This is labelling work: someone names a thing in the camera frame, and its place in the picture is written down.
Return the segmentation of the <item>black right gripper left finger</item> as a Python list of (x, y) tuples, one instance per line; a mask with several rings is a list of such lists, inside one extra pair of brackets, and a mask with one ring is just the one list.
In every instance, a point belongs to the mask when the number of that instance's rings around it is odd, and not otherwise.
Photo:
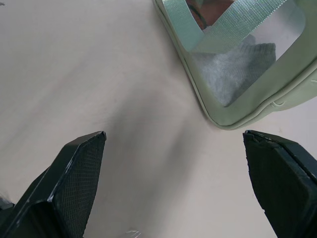
[(2, 238), (82, 238), (94, 204), (104, 131), (65, 144), (16, 204), (0, 209)]

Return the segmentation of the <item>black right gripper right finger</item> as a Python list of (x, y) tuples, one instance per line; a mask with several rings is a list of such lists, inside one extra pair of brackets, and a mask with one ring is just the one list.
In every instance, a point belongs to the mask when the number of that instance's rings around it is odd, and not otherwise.
[(243, 133), (255, 196), (279, 238), (317, 236), (317, 161), (299, 143), (264, 132)]

